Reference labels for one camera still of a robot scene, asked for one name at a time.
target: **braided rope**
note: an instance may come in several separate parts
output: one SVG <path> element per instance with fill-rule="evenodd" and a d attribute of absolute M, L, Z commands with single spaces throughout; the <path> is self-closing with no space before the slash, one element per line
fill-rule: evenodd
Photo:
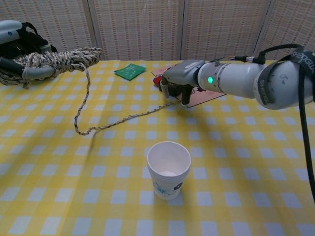
<path fill-rule="evenodd" d="M 87 82 L 88 82 L 87 87 L 86 87 L 87 92 L 81 106 L 78 109 L 77 115 L 74 117 L 75 131 L 78 134 L 83 135 L 83 136 L 88 135 L 92 130 L 107 129 L 117 124 L 124 123 L 127 120 L 130 120 L 136 117 L 149 115 L 151 113 L 157 112 L 161 109 L 178 104 L 180 102 L 180 101 L 175 101 L 169 104 L 161 105 L 153 110 L 143 112 L 140 114 L 129 115 L 128 117 L 123 118 L 117 122 L 100 126 L 100 127 L 90 127 L 86 132 L 81 132 L 78 127 L 78 118 L 81 115 L 82 109 L 84 108 L 85 104 L 88 101 L 88 98 L 90 95 L 90 85 L 91 85 L 90 74 L 87 68 L 99 62 L 98 55 L 100 55 L 101 52 L 102 50 L 100 48 L 84 48 L 84 49 L 79 48 L 72 51 L 65 51 L 65 52 L 58 52 L 58 53 L 48 53 L 48 52 L 44 54 L 31 53 L 29 55 L 20 56 L 14 59 L 14 61 L 23 66 L 28 66 L 28 67 L 50 66 L 55 69 L 55 73 L 52 76 L 49 76 L 40 80 L 55 78 L 60 73 L 64 73 L 66 71 L 72 72 L 74 70 L 80 70 L 80 71 L 85 72 L 86 77 L 87 77 Z M 28 89 L 32 81 L 29 79 L 28 80 L 23 79 L 19 76 L 13 76 L 11 74 L 8 74 L 0 70 L 0 82 L 4 85 L 23 84 L 23 88 Z"/>

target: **red object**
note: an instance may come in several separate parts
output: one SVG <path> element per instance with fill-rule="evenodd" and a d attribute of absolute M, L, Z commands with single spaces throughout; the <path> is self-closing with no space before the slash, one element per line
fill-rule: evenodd
<path fill-rule="evenodd" d="M 159 75 L 159 76 L 156 76 L 156 77 L 153 79 L 154 85 L 159 87 L 159 83 L 160 83 L 161 79 L 162 79 L 162 76 L 160 76 L 160 75 Z"/>

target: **wicker screen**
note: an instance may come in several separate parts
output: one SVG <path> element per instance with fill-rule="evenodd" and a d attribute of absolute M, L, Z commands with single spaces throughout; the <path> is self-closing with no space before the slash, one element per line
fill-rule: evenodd
<path fill-rule="evenodd" d="M 105 59 L 179 59 L 183 0 L 94 0 Z"/>
<path fill-rule="evenodd" d="M 81 0 L 1 0 L 0 20 L 32 23 L 58 51 L 93 46 Z"/>
<path fill-rule="evenodd" d="M 190 0 L 182 59 L 251 54 L 267 0 Z"/>
<path fill-rule="evenodd" d="M 315 1 L 277 0 L 272 7 L 259 51 L 285 43 L 298 43 L 315 50 Z M 290 50 L 267 54 L 268 59 L 281 59 Z"/>

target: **green indicator light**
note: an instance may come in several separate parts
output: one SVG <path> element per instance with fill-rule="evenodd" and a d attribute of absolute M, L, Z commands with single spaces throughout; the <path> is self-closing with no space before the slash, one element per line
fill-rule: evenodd
<path fill-rule="evenodd" d="M 211 76 L 208 77 L 208 83 L 212 84 L 213 78 Z"/>

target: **yellow checkered tablecloth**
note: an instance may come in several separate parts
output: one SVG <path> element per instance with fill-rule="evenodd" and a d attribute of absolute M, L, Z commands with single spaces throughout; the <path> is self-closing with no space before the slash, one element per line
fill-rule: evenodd
<path fill-rule="evenodd" d="M 114 75 L 130 62 L 147 71 L 131 82 Z M 91 95 L 79 127 L 164 104 L 150 71 L 170 63 L 116 60 L 89 68 Z M 269 111 L 227 95 L 80 136 L 73 118 L 85 87 L 79 71 L 29 90 L 0 86 L 1 236 L 315 235 L 298 109 Z M 307 115 L 313 144 L 315 105 Z M 146 168 L 148 148 L 165 140 L 192 155 L 171 201 L 154 195 Z"/>

